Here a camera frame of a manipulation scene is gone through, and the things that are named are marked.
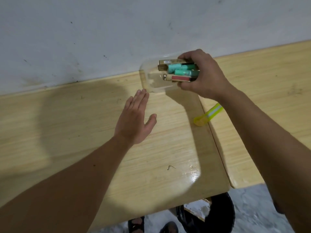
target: finger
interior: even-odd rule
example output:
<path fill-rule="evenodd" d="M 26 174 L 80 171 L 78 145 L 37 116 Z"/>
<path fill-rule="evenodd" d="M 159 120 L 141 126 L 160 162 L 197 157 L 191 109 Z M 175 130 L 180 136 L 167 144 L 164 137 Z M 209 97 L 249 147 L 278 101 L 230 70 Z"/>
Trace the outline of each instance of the finger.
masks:
<path fill-rule="evenodd" d="M 195 82 L 178 82 L 177 86 L 179 86 L 184 91 L 193 91 L 193 86 Z"/>
<path fill-rule="evenodd" d="M 204 56 L 206 53 L 201 49 L 191 50 L 181 54 L 178 58 L 179 59 L 192 59 L 194 63 L 200 68 L 204 62 Z"/>
<path fill-rule="evenodd" d="M 131 104 L 132 100 L 133 100 L 133 97 L 132 97 L 132 96 L 130 96 L 130 97 L 127 99 L 127 101 L 125 102 L 124 110 L 127 110 L 127 109 L 130 107 L 130 104 Z"/>
<path fill-rule="evenodd" d="M 140 95 L 141 92 L 142 92 L 141 90 L 137 90 L 137 92 L 136 92 L 136 94 L 135 94 L 135 96 L 134 96 L 134 98 L 133 98 L 133 100 L 132 100 L 132 102 L 130 104 L 129 109 L 133 108 L 135 100 L 137 99 L 137 97 Z"/>
<path fill-rule="evenodd" d="M 139 96 L 136 98 L 135 102 L 134 102 L 134 106 L 133 109 L 138 110 L 138 107 L 140 105 L 140 102 L 142 101 L 142 99 L 145 97 L 146 95 L 146 89 L 143 89 L 142 92 L 139 94 Z"/>
<path fill-rule="evenodd" d="M 145 133 L 147 136 L 151 133 L 155 124 L 156 124 L 156 114 L 152 114 L 150 115 L 149 120 L 145 124 Z"/>
<path fill-rule="evenodd" d="M 148 99 L 149 99 L 149 93 L 146 93 L 145 96 L 144 96 L 144 98 L 143 98 L 142 101 L 140 102 L 140 105 L 139 105 L 139 107 L 138 107 L 139 110 L 145 112 Z"/>

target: clear plastic container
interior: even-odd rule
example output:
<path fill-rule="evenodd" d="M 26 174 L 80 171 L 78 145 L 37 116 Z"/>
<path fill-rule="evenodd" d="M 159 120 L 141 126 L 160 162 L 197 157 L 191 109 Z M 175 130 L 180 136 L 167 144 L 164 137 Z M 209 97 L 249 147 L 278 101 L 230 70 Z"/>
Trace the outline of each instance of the clear plastic container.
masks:
<path fill-rule="evenodd" d="M 164 81 L 162 79 L 163 74 L 167 74 L 167 71 L 158 70 L 159 60 L 177 59 L 177 57 L 177 55 L 165 55 L 160 58 L 149 59 L 142 63 L 140 70 L 145 74 L 147 90 L 149 92 L 160 93 L 178 88 L 176 82 Z"/>

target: wooden table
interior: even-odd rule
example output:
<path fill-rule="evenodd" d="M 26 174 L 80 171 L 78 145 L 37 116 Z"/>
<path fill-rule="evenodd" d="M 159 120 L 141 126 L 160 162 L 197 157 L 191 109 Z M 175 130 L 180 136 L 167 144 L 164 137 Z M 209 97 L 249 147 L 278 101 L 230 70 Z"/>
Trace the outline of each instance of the wooden table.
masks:
<path fill-rule="evenodd" d="M 311 41 L 216 58 L 228 80 L 311 148 Z M 206 112 L 215 101 L 200 98 Z M 225 111 L 210 123 L 231 186 L 263 183 Z"/>
<path fill-rule="evenodd" d="M 0 206 L 109 140 L 141 87 L 137 72 L 0 97 Z M 124 157 L 90 230 L 229 190 L 209 127 L 192 124 L 198 96 L 151 94 L 152 113 L 157 125 Z"/>

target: light wood desk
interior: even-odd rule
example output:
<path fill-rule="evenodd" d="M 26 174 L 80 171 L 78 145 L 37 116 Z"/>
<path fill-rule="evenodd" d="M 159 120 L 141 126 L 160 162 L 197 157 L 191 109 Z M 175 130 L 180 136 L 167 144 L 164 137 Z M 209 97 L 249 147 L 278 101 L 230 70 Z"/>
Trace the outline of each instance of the light wood desk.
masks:
<path fill-rule="evenodd" d="M 311 41 L 216 58 L 228 80 L 311 148 Z M 206 112 L 215 101 L 200 98 Z M 211 121 L 232 187 L 263 183 L 225 111 Z"/>
<path fill-rule="evenodd" d="M 0 97 L 0 206 L 109 140 L 141 87 L 132 73 Z M 198 96 L 151 94 L 152 113 L 157 125 L 124 157 L 90 230 L 229 190 L 209 127 L 192 124 Z"/>

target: white wall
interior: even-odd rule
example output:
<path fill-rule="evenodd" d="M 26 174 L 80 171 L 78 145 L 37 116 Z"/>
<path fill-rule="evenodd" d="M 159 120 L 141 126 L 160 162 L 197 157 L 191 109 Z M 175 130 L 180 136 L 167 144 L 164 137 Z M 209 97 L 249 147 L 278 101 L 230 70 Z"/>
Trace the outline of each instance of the white wall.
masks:
<path fill-rule="evenodd" d="M 311 0 L 0 0 L 0 94 L 307 39 Z"/>

